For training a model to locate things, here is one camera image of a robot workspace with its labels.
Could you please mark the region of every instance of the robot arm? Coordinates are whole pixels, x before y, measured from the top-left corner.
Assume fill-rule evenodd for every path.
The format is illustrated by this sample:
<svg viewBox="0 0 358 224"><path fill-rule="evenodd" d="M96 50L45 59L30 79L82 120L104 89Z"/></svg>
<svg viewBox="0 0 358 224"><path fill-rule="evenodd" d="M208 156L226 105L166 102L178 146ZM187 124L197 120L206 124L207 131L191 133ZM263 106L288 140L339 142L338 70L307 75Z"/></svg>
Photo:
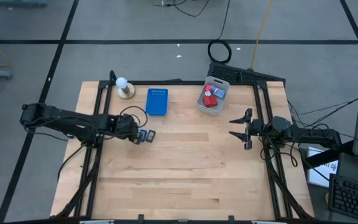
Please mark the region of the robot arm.
<svg viewBox="0 0 358 224"><path fill-rule="evenodd" d="M129 114L87 115L41 103L23 105L20 123L24 128L47 127L75 136L87 147L97 147L101 138L126 139L139 144L138 124Z"/></svg>
<svg viewBox="0 0 358 224"><path fill-rule="evenodd" d="M243 118L230 123L246 124L245 133L229 133L245 142L244 149L252 148L251 136L269 136L277 147L284 147L288 142L319 144L326 148L336 149L342 142L339 133L333 129L299 128L295 121L291 124L285 118L274 116L273 120L263 125L259 119L251 121L252 109L248 109Z"/></svg>

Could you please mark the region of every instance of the red object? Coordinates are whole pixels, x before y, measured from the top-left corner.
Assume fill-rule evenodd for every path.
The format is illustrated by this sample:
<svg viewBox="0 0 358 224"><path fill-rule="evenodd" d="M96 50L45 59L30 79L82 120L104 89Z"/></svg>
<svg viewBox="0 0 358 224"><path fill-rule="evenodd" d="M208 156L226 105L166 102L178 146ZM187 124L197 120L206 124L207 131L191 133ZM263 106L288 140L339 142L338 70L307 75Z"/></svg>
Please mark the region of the red object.
<svg viewBox="0 0 358 224"><path fill-rule="evenodd" d="M205 86L205 91L211 91L211 85L206 85Z"/></svg>
<svg viewBox="0 0 358 224"><path fill-rule="evenodd" d="M214 96L214 95L204 96L203 103L204 103L204 106L207 108L218 105L218 101L216 99L216 96Z"/></svg>

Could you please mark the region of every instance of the wooden tabletop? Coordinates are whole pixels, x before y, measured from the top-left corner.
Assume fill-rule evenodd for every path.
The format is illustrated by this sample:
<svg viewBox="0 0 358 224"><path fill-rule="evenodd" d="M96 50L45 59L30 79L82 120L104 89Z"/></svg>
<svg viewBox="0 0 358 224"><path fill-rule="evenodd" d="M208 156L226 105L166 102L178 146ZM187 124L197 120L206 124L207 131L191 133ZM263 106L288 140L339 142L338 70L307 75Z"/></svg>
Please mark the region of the wooden tabletop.
<svg viewBox="0 0 358 224"><path fill-rule="evenodd" d="M82 84L77 112L93 113L97 87L98 82ZM247 108L252 108L253 118L257 118L251 86L231 86L219 116L196 109L202 86L135 88L135 96L123 100L114 87L109 113L119 114L131 105L145 108L149 88L169 89L168 112L166 116L149 116L144 128L156 131L153 143L135 145L120 139L104 142L92 218L137 219L138 214L144 214L149 220L227 220L228 215L236 220L274 220L266 166L260 158L261 142L252 137L253 148L245 151L243 143L228 134L244 131L244 125L229 121L241 118ZM273 115L291 120L283 83L268 82L268 92ZM140 110L133 108L126 113L134 113L144 122ZM69 140L65 158L78 146L76 139ZM51 215L57 214L77 190L84 156L85 150L63 169ZM295 152L294 156L298 167L292 166L288 156L282 156L288 189L314 216L300 155ZM281 191L277 189L281 214L285 216Z"/></svg>

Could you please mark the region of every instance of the blue box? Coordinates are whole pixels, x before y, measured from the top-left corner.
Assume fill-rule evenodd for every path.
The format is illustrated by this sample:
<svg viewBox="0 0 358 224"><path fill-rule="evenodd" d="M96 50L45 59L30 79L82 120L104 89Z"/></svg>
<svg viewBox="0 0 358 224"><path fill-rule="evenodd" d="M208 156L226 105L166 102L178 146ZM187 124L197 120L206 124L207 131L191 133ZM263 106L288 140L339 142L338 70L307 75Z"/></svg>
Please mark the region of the blue box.
<svg viewBox="0 0 358 224"><path fill-rule="evenodd" d="M168 109L168 89L149 88L147 91L146 113L164 116Z"/></svg>

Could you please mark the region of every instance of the gray plastic bin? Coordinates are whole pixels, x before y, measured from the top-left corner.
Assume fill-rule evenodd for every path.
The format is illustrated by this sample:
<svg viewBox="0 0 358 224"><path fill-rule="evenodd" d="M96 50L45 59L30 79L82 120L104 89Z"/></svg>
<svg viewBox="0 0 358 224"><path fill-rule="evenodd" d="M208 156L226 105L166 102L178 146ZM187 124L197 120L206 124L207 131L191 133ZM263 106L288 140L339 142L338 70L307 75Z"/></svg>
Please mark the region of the gray plastic bin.
<svg viewBox="0 0 358 224"><path fill-rule="evenodd" d="M219 98L216 97L216 99L218 100L218 105L217 106L212 106L210 108L207 108L204 106L203 103L203 97L204 97L204 92L205 92L205 86L206 85L214 85L222 90L224 90L226 92L226 94L223 96L223 98ZM218 78L215 77L206 77L205 83L204 83L204 87L203 87L203 91L201 91L200 93L200 97L197 100L197 109L201 112L207 113L209 115L212 116L217 116L222 108L223 108L223 104L224 104L224 99L227 96L227 93L230 89L230 84L226 81L220 80Z"/></svg>

